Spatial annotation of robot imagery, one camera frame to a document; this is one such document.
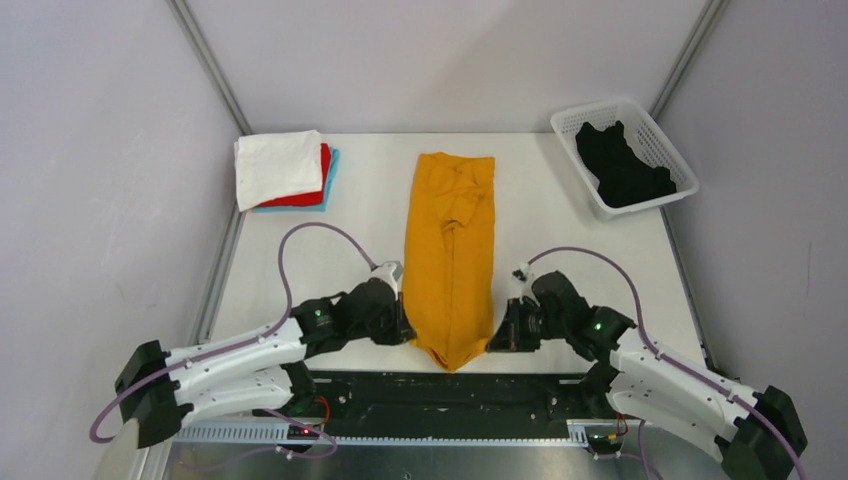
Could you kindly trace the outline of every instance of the black cloth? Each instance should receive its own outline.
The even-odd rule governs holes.
[[[677,192],[667,168],[650,167],[633,153],[624,139],[621,122],[602,132],[585,122],[576,140],[583,164],[598,177],[598,195],[610,207],[625,207]]]

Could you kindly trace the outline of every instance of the tabletop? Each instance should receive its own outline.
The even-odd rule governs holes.
[[[292,227],[322,221],[352,235],[378,264],[403,261],[409,196],[418,156],[445,152],[495,157],[495,328],[508,298],[520,292],[512,278],[522,262],[556,246],[589,248],[618,262],[642,299],[648,332],[686,358],[704,359],[674,254],[658,209],[607,222],[594,218],[591,197],[554,134],[325,134],[339,149],[338,174],[326,212],[248,212],[212,330],[217,341],[279,320],[286,307],[277,271],[280,239]],[[286,246],[284,265],[295,304],[350,291],[368,277],[356,250],[326,229],[304,229]],[[635,319],[625,281],[607,264],[580,253],[555,253],[536,262],[536,275],[563,272],[591,305]],[[410,345],[378,346],[368,339],[307,360],[321,370],[439,372]],[[543,342],[534,353],[484,354],[460,372],[582,373],[591,364],[564,341]]]

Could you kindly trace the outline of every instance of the laundry basket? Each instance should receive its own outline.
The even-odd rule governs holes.
[[[636,156],[652,167],[668,168],[671,172],[671,179],[677,184],[676,193],[620,208],[610,207],[604,203],[598,195],[599,182],[597,177],[586,168],[580,154],[577,153],[575,136],[583,126],[583,122],[591,123],[597,130],[604,130],[614,125],[616,121],[621,121],[624,124],[625,139]],[[592,211],[601,220],[609,220],[625,213],[659,207],[688,197],[698,191],[698,179],[695,178],[692,169],[680,156],[680,152],[674,148],[674,145],[660,130],[654,119],[648,115],[648,112],[635,102],[617,99],[569,108],[551,117],[551,126],[562,142],[562,146],[565,147],[568,157],[571,158],[572,163],[580,173],[580,177],[583,178],[586,188],[591,192],[594,200]]]

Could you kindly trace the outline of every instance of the orange cloth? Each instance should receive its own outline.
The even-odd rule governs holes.
[[[494,334],[495,159],[421,155],[406,224],[404,307],[413,344],[445,370]]]

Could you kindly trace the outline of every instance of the white towel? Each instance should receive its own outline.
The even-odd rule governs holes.
[[[235,150],[239,211],[322,188],[321,134],[317,130],[241,137]]]

